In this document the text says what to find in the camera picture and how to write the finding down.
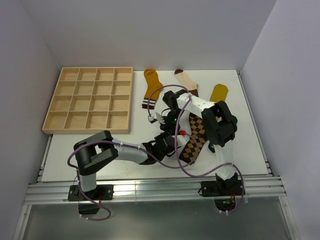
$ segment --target orange sock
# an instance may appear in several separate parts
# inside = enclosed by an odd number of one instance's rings
[[[159,82],[158,74],[156,70],[154,69],[147,69],[144,71],[144,77],[146,80],[146,83],[148,84],[148,88],[146,90],[146,93],[144,95],[144,99],[142,102],[142,108],[146,109],[148,104],[148,99],[150,98],[151,94],[158,88],[161,88],[163,85],[161,82]],[[159,98],[160,92],[162,91],[156,91],[149,102],[149,109],[155,109],[156,101]]]

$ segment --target white table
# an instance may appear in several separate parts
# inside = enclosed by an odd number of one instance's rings
[[[226,103],[231,113],[237,117],[238,131],[234,139],[234,164],[238,166],[243,175],[265,175],[268,174],[265,159],[258,141],[258,137],[250,116],[246,99],[235,70],[190,70],[186,71],[192,80],[198,83],[199,97],[209,100],[216,84],[224,84],[228,87]],[[175,78],[174,71],[157,71],[159,80],[163,85],[179,84]],[[135,71],[133,76],[133,90],[131,102],[130,133],[113,134],[124,142],[142,143],[153,140],[162,131],[159,124],[148,122],[147,110],[142,108],[142,101],[147,89],[147,83],[143,71]],[[161,112],[167,108],[162,101],[164,93],[175,88],[164,89],[156,103],[155,110]],[[188,113],[185,112],[181,118],[181,129],[191,133]],[[89,134],[54,134],[47,154],[43,182],[73,181],[76,172],[67,166],[67,158],[73,151],[75,143],[89,137]],[[199,175],[217,166],[215,155],[208,149],[208,141],[200,152],[196,163],[187,167],[191,174]],[[163,159],[165,164],[177,166],[177,160],[173,156]],[[156,163],[154,165],[138,165],[129,161],[114,160],[97,173],[99,180],[139,180],[158,178],[181,178],[186,175],[181,169],[168,169]]]

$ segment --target checkered sock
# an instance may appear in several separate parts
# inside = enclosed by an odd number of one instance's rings
[[[205,134],[205,127],[202,123],[202,119],[193,113],[189,114],[189,124],[191,128],[191,135],[195,138],[199,145],[199,149],[203,148],[204,144],[206,143],[207,136]],[[183,150],[181,151],[179,158],[180,160],[186,162],[187,164],[193,162],[197,155],[197,144],[193,139],[190,139],[186,145],[184,146]]]

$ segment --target wooden organizer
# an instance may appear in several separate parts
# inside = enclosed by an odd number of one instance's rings
[[[42,130],[129,133],[132,81],[132,67],[64,67]]]

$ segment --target wall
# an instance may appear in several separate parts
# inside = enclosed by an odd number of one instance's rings
[[[243,83],[271,169],[303,239],[320,235],[320,2],[276,2]]]
[[[276,0],[20,0],[58,64],[242,69]]]
[[[11,239],[48,136],[41,131],[58,67],[17,0],[0,1],[0,235]]]

